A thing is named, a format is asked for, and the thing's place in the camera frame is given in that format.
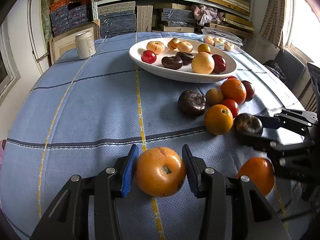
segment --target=fruit stem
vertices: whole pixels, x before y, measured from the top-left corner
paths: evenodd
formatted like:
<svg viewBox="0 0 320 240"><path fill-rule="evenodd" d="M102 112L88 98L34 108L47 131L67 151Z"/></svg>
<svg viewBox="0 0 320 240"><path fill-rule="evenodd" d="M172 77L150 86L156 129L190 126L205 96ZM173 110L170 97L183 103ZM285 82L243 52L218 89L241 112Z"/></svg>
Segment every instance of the fruit stem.
<svg viewBox="0 0 320 240"><path fill-rule="evenodd" d="M162 166L161 171L162 171L164 174L169 174L169 173L172 172L166 164Z"/></svg>

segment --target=striped tablecloth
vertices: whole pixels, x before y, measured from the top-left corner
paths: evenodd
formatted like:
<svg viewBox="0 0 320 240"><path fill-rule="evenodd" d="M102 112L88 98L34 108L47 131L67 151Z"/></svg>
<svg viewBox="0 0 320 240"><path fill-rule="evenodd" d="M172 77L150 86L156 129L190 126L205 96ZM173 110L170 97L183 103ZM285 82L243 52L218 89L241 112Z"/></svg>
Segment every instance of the striped tablecloth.
<svg viewBox="0 0 320 240"><path fill-rule="evenodd" d="M0 184L3 212L22 239L30 238L70 176L97 175L127 155L133 143L140 153L166 146L179 155L187 143L195 156L230 177L249 158L262 156L239 145L232 132L209 134L203 116L188 119L179 113L177 99L183 91L204 95L223 81L177 82L134 64L129 48L156 37L202 40L193 33L130 33L97 40L93 57L79 60L75 49L67 51L34 85L7 140ZM255 86L254 99L240 106L241 113L273 116L284 107L303 110L289 89L255 59L246 53L229 55L238 65L235 76ZM285 144L302 141L301 136L282 128L265 129L263 135ZM300 192L299 183L276 178L267 199L283 216L294 212ZM177 194L156 199L133 181L128 196L117 200L117 210L123 239L196 240L204 199L193 196L187 181ZM94 239L93 199L89 235ZM226 236L231 239L230 214Z"/></svg>

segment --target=white oval plate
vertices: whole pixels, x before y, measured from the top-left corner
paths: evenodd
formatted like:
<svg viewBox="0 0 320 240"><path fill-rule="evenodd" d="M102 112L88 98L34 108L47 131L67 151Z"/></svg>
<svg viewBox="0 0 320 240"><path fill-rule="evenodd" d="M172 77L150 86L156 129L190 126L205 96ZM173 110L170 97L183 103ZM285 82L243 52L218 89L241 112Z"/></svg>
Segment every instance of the white oval plate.
<svg viewBox="0 0 320 240"><path fill-rule="evenodd" d="M191 64L182 66L179 70L173 70L164 68L161 64L161 59L163 57L172 57L175 56L175 54L178 52L178 50L170 50L167 46L168 42L171 41L172 38L156 38L156 39L150 39L145 41L140 41L137 44L134 44L130 50L129 55L132 58L133 61L135 61L136 64L138 64L141 68L144 70L168 79L173 79L177 81L183 81L183 82L190 82L190 83L212 83L217 82L223 79L226 79L230 76L232 76L236 70L237 70L237 64L234 61L232 57L230 57L227 53L223 52L220 49L217 49L213 46L210 46L211 53L212 54L219 54L221 55L227 65L227 69L222 72L221 74L198 74L194 73L191 68ZM193 41L188 39L179 39L180 41L188 41L193 46L192 54L197 54L197 48L200 44L203 44L203 42L200 41ZM161 41L165 45L165 50L163 53L157 55L157 60L153 64L145 63L141 60L141 54L145 50L147 50L147 44L150 41Z"/></svg>

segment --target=orange tomato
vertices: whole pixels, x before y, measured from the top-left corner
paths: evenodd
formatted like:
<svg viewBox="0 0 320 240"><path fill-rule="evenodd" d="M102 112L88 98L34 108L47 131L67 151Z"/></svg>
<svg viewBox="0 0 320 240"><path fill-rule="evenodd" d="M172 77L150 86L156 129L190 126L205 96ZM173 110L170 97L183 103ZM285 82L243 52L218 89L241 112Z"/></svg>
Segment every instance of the orange tomato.
<svg viewBox="0 0 320 240"><path fill-rule="evenodd" d="M221 91L224 99L233 99L238 103L238 105L243 104L247 97L247 91L245 90L244 85L241 81L235 78L227 79L221 85Z"/></svg>
<svg viewBox="0 0 320 240"><path fill-rule="evenodd" d="M242 175L247 175L264 196L268 195L275 183L272 164L261 157L253 157L243 164L236 178Z"/></svg>
<svg viewBox="0 0 320 240"><path fill-rule="evenodd" d="M179 155L167 147L144 151L137 162L135 178L139 188L153 197L177 193L186 177L186 168Z"/></svg>
<svg viewBox="0 0 320 240"><path fill-rule="evenodd" d="M208 109L204 116L204 125L209 133L220 135L227 133L233 123L232 113L224 105L214 105Z"/></svg>

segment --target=red cherry tomato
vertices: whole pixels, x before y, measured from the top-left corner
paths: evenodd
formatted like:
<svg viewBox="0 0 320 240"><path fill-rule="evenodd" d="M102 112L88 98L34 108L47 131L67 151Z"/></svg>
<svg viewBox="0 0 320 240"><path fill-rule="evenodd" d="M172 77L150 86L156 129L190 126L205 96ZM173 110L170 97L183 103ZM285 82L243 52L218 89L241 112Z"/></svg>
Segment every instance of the red cherry tomato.
<svg viewBox="0 0 320 240"><path fill-rule="evenodd" d="M221 73L226 70L226 68L227 68L226 61L224 60L224 58L222 56L220 56L218 54L214 54L212 56L212 58L214 60L213 72Z"/></svg>
<svg viewBox="0 0 320 240"><path fill-rule="evenodd" d="M249 102L254 97L254 86L247 80L243 80L242 84L245 87L245 90L247 90L247 97L245 98L246 102Z"/></svg>
<svg viewBox="0 0 320 240"><path fill-rule="evenodd" d="M145 50L142 54L141 54L141 60L145 63L149 63L152 64L157 60L157 56L156 54L154 54L153 51L151 50Z"/></svg>
<svg viewBox="0 0 320 240"><path fill-rule="evenodd" d="M238 115L239 106L238 106L237 102L234 101L233 99L225 99L221 102L221 105L224 105L230 109L233 118L235 118Z"/></svg>

